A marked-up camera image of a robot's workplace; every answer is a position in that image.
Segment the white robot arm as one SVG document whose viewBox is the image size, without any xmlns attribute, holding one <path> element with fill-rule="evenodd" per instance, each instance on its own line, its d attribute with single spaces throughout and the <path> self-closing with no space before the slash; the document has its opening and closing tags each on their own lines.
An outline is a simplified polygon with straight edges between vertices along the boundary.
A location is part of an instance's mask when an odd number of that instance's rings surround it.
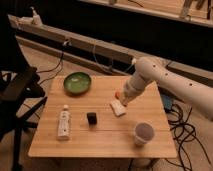
<svg viewBox="0 0 213 171">
<path fill-rule="evenodd" d="M 120 102 L 127 105 L 141 95 L 152 81 L 213 121 L 213 88 L 170 72 L 165 68 L 165 62 L 158 57 L 141 57 L 136 60 L 135 72 L 124 84 Z"/>
</svg>

